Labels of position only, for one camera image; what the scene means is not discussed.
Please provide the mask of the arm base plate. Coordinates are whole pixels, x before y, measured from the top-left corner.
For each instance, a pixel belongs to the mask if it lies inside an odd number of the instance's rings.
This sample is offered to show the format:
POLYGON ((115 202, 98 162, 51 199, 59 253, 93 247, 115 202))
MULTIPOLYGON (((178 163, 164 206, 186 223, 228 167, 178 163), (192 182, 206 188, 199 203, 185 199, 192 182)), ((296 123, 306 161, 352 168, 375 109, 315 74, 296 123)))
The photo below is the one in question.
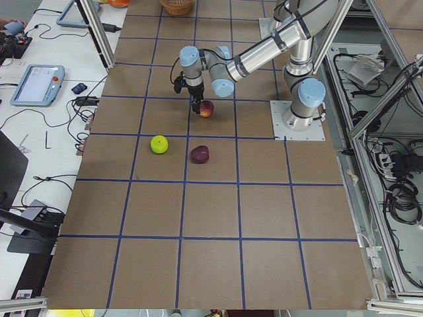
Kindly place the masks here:
POLYGON ((275 27, 274 19, 273 18, 259 18, 258 26, 260 31, 260 38, 264 39, 273 31, 275 27))
POLYGON ((271 100, 270 114, 276 141, 325 141, 319 109, 310 118, 300 118, 291 111, 290 100, 271 100))

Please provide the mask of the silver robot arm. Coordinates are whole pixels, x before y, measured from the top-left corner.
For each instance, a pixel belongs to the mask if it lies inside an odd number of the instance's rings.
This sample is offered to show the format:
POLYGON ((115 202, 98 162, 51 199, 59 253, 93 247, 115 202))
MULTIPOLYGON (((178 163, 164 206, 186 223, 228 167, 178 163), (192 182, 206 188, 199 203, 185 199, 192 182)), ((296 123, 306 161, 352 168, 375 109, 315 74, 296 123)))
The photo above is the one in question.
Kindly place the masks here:
POLYGON ((178 58, 182 71, 171 81, 174 91, 180 93, 187 88, 192 110, 199 114, 204 98, 203 71, 210 74, 215 95, 227 97, 233 94, 235 83, 289 52, 284 80, 293 100, 282 120, 292 131, 306 131, 326 94, 325 86, 314 74, 351 4, 337 0, 278 1, 268 34, 238 55, 230 55, 225 46, 210 50, 184 46, 178 58))

